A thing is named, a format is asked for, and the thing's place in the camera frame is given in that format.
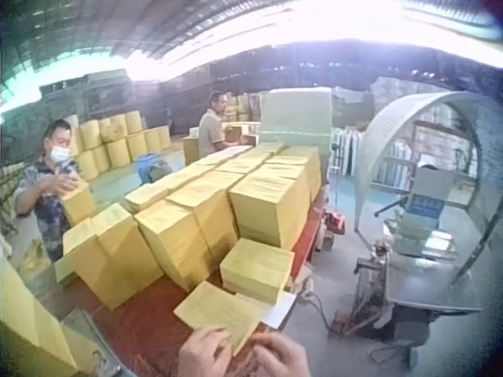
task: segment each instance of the camouflage shirt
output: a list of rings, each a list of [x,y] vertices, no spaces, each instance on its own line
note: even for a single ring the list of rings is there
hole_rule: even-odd
[[[71,161],[62,165],[60,172],[62,174],[78,174],[79,168],[75,162]],[[19,186],[14,192],[14,198],[17,199],[25,189],[32,187],[50,174],[54,174],[53,170],[42,160],[26,167]],[[51,262],[55,262],[63,256],[63,234],[70,229],[70,224],[64,214],[63,203],[56,194],[43,194],[37,200],[34,211],[47,255]]]

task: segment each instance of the red table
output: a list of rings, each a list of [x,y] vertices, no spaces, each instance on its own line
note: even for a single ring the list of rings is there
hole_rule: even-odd
[[[295,253],[292,267],[294,278],[310,257],[324,205],[325,190],[322,189],[292,250]],[[53,271],[49,270],[37,277],[30,284],[31,289],[58,319],[62,320],[73,309],[86,310],[117,356],[131,371],[139,377],[171,375],[178,349],[191,333],[173,314],[173,310],[187,295],[173,281],[164,276],[119,308],[110,311],[80,279],[67,287],[61,287],[54,281],[48,284],[48,280],[54,280]],[[218,273],[212,275],[209,281],[222,286]],[[259,327],[259,331],[264,330],[264,327]],[[248,354],[249,348],[244,347],[233,361],[231,370],[237,372],[242,368]]]

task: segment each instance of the machine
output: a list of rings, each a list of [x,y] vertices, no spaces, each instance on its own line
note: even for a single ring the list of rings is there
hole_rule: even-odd
[[[387,343],[370,354],[405,351],[413,368],[416,348],[429,338],[430,324],[441,316],[463,316],[482,308],[470,272],[459,275],[453,237],[439,228],[442,209],[454,183],[454,172],[421,160],[413,169],[410,192],[395,206],[395,218],[384,220],[383,237],[370,258],[359,258],[358,286],[351,313],[336,314],[332,325],[341,335],[359,334]]]

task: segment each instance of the face mask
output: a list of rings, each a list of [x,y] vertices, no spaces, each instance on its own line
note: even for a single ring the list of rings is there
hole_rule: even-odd
[[[70,158],[70,149],[58,147],[57,145],[53,146],[53,149],[50,151],[50,159],[55,163],[63,163],[67,159]]]

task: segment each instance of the blue bucket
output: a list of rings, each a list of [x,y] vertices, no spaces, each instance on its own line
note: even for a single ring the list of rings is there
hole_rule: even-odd
[[[152,165],[160,161],[160,153],[147,153],[146,155],[139,156],[135,161],[136,172],[141,179],[141,183],[149,183],[149,169]]]

